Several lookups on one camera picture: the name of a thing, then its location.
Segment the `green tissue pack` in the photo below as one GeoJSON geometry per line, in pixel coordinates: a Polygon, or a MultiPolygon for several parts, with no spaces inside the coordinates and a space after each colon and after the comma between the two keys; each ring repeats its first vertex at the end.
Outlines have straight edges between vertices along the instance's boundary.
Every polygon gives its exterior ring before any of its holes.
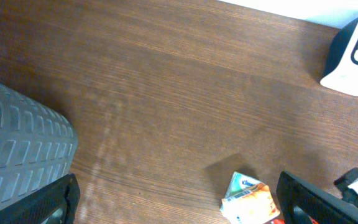
{"type": "Polygon", "coordinates": [[[224,197],[230,197],[259,183],[259,180],[254,179],[248,175],[234,172],[224,197]]]}

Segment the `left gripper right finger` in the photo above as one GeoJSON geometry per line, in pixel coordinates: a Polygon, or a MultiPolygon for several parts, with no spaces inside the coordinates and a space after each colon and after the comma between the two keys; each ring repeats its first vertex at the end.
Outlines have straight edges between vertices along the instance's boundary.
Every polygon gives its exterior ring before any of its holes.
{"type": "Polygon", "coordinates": [[[283,171],[277,184],[277,197],[285,224],[357,223],[358,208],[319,187],[283,171]]]}

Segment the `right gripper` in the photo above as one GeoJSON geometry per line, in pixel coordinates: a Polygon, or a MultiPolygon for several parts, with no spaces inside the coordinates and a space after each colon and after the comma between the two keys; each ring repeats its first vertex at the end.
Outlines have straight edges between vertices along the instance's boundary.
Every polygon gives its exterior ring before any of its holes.
{"type": "Polygon", "coordinates": [[[358,195],[348,186],[358,178],[358,167],[352,168],[334,181],[335,187],[341,192],[342,200],[358,208],[358,195]]]}

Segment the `orange small tissue pack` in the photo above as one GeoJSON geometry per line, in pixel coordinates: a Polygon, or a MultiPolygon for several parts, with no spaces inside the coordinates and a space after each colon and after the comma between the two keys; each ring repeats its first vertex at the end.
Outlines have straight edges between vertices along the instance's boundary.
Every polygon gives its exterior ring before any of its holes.
{"type": "Polygon", "coordinates": [[[270,188],[259,183],[222,199],[222,215],[233,224],[264,224],[280,215],[270,188]]]}

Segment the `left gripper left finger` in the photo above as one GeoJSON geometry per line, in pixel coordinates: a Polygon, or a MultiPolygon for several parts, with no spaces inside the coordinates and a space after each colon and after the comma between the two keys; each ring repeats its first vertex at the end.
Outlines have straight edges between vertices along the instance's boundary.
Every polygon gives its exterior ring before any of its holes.
{"type": "Polygon", "coordinates": [[[73,224],[80,201],[75,174],[67,174],[0,210],[0,224],[73,224]]]}

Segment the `red snack bag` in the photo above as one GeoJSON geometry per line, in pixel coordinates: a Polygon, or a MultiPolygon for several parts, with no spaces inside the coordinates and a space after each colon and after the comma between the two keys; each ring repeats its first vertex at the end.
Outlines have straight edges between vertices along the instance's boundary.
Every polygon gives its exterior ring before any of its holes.
{"type": "MultiPolygon", "coordinates": [[[[312,224],[319,224],[316,220],[311,219],[310,220],[312,224]]],[[[282,219],[274,219],[270,222],[271,224],[285,224],[285,221],[282,219]]]]}

